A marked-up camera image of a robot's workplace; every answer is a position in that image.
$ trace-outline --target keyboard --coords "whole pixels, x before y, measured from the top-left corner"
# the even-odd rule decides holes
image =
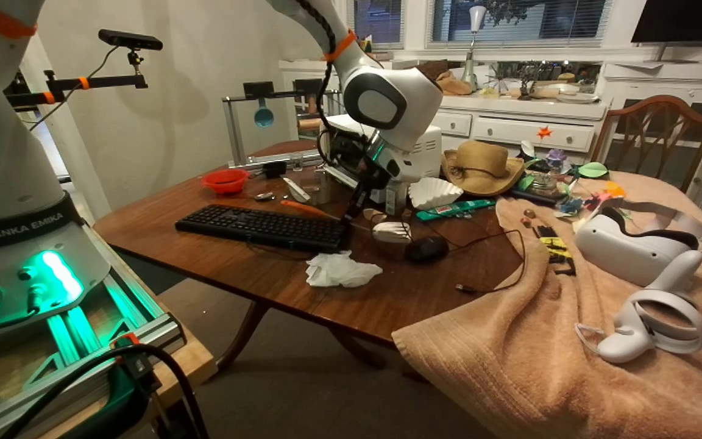
[[[206,206],[174,223],[180,232],[269,244],[299,252],[339,252],[347,243],[351,225],[316,218],[294,218],[262,211]]]

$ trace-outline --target window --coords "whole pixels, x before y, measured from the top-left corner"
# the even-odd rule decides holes
[[[352,30],[358,39],[375,45],[400,45],[400,0],[352,0]]]
[[[469,33],[469,8],[481,8]],[[594,39],[603,0],[434,0],[434,43]]]

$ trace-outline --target floor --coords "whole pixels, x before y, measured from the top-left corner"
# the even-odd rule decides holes
[[[243,318],[246,301],[162,268],[127,258],[161,294],[161,304],[218,356]],[[311,322],[269,310],[239,361],[197,389],[208,438],[246,439],[485,439],[457,406],[425,382],[405,377],[392,350],[371,368]]]

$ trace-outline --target straw hat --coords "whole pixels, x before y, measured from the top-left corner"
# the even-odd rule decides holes
[[[444,154],[444,175],[468,196],[500,196],[524,173],[524,161],[509,157],[503,147],[463,141]]]

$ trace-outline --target wall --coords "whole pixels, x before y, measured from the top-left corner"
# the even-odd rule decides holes
[[[112,211],[226,163],[221,97],[240,96],[243,82],[275,82],[277,60],[291,47],[316,55],[306,33],[265,0],[52,0],[41,10],[38,38],[59,78],[84,76],[101,61],[109,50],[98,39],[101,28],[162,43],[162,52],[140,52],[145,90],[76,93],[60,110],[72,115]],[[127,73],[119,50],[98,76]],[[251,144],[279,140],[279,127],[246,132]]]

